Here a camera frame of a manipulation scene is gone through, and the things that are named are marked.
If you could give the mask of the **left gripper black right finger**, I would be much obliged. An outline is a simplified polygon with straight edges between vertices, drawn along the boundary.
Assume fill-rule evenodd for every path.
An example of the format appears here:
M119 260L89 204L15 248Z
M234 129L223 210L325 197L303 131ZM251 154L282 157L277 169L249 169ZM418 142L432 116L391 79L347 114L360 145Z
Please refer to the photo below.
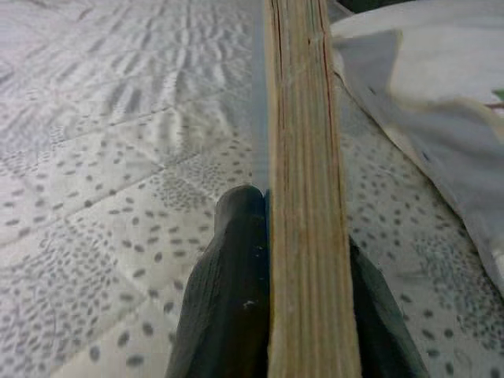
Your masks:
M350 244L354 315L363 377L428 377L383 274Z

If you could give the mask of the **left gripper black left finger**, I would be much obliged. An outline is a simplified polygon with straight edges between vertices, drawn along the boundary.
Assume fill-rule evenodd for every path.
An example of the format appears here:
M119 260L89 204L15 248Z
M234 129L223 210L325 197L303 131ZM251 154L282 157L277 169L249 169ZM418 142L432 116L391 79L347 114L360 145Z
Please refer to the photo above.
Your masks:
M213 238L187 281L167 377L267 376L266 210L265 196L252 185L218 200Z

